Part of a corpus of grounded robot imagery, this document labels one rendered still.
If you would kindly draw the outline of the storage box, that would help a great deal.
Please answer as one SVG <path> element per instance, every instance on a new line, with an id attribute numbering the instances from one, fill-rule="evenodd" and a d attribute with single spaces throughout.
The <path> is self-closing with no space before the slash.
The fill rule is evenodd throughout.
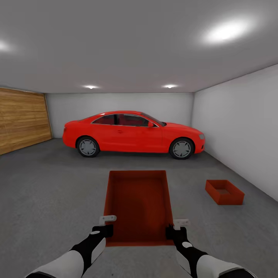
<path id="1" fill-rule="evenodd" d="M 115 215 L 106 247 L 175 246 L 165 228 L 174 226 L 165 170 L 110 171 L 104 216 Z"/>
<path id="2" fill-rule="evenodd" d="M 205 190 L 218 205 L 242 205 L 245 195 L 229 180 L 207 180 Z M 226 193 L 218 190 L 225 190 Z"/>

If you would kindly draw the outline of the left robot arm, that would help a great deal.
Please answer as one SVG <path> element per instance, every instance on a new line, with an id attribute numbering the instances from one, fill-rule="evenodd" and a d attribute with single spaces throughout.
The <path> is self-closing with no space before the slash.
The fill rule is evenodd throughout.
<path id="1" fill-rule="evenodd" d="M 115 215 L 100 216 L 99 225 L 93 227 L 88 238 L 58 259 L 32 271 L 25 278 L 81 278 L 104 251 L 106 238 L 113 237 L 113 225 L 105 225 L 105 222 L 116 219 Z"/>

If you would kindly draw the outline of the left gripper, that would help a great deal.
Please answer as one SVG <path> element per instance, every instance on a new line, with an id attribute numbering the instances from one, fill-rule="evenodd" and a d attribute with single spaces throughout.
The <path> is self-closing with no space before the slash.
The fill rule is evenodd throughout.
<path id="1" fill-rule="evenodd" d="M 105 238 L 108 238 L 108 237 L 113 237 L 113 225 L 105 225 L 105 226 L 102 226 L 102 227 L 99 227 L 99 226 L 94 226 L 93 229 L 92 229 L 92 232 L 95 231 L 95 230 L 98 230 L 98 229 L 102 229 L 105 231 Z"/>

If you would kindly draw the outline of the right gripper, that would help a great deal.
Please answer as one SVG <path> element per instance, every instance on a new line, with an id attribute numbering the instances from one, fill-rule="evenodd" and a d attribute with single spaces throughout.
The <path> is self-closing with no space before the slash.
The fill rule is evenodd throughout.
<path id="1" fill-rule="evenodd" d="M 187 238 L 187 232 L 185 227 L 180 227 L 180 230 L 175 230 L 173 228 L 173 225 L 169 224 L 169 227 L 165 228 L 165 232 L 166 232 L 166 239 L 173 240 L 174 243 L 175 243 L 175 238 L 179 235 L 182 235 L 185 238 Z"/>

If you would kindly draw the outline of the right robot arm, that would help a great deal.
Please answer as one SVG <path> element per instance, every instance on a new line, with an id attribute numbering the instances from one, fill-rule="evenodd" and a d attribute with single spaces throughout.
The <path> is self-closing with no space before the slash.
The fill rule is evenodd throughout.
<path id="1" fill-rule="evenodd" d="M 235 263 L 219 260 L 193 247 L 187 239 L 185 227 L 190 225 L 188 219 L 175 219 L 174 226 L 165 228 L 166 239 L 173 240 L 176 246 L 178 263 L 193 278 L 257 278 L 257 276 Z"/>

